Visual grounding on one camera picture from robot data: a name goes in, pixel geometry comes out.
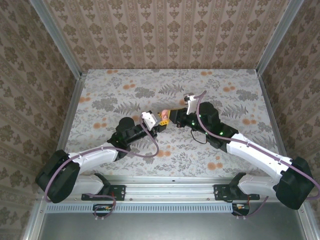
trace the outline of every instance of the floral tablecloth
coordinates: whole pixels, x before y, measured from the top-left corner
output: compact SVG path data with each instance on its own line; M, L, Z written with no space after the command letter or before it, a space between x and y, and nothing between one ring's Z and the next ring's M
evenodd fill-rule
M103 144L124 116L139 123L141 112L184 107L183 94L201 94L220 119L252 141L278 152L267 108L254 69L119 69L89 70L73 120L66 150L78 152ZM203 134L194 133L199 141ZM247 161L193 140L190 129L172 122L158 134L160 152L153 158L127 155L91 172L127 176L233 177L238 172L261 175ZM134 153L151 155L146 137L131 145Z

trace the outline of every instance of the black cable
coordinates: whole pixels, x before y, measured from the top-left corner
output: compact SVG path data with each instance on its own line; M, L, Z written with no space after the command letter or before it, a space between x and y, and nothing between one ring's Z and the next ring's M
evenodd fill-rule
M205 138L205 142L200 142L200 141L198 141L197 139L195 139L194 134L192 133L192 129L191 129L190 133L191 133L191 136L192 136L193 140L195 140L197 143L206 144L206 143L208 142L208 141L207 141L207 137Z

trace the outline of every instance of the gray leaf pattern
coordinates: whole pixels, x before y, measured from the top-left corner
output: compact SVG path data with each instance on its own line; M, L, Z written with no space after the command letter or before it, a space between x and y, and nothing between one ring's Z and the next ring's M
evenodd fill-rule
M204 101L218 109L222 122L263 147L278 151L253 69L89 70L66 151L84 151L103 144L123 117L131 117L139 124L142 112L185 108L183 95L198 95L203 90L207 90ZM204 140L200 133L195 132L195 137ZM238 172L263 174L239 157L212 148L209 143L195 142L189 128L177 128L172 122L155 140L160 148L157 156L141 158L127 154L119 161L97 166L91 173L194 177L233 177ZM130 147L132 153L141 155L156 151L147 137Z

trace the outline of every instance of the patterned wallpaper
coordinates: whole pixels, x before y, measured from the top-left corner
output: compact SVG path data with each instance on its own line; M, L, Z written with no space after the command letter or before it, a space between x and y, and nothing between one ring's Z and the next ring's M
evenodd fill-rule
M30 3L0 0L0 239L19 239L26 227L74 84Z
M289 156L320 181L320 1L305 0L262 77ZM313 201L320 220L320 202Z
M44 0L88 69L255 69L289 0Z

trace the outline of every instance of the metal floor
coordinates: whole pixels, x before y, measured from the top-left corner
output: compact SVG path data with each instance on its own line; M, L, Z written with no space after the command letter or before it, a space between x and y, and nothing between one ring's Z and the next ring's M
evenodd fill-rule
M246 220L231 213L46 214L41 240L306 240L298 212L267 203Z

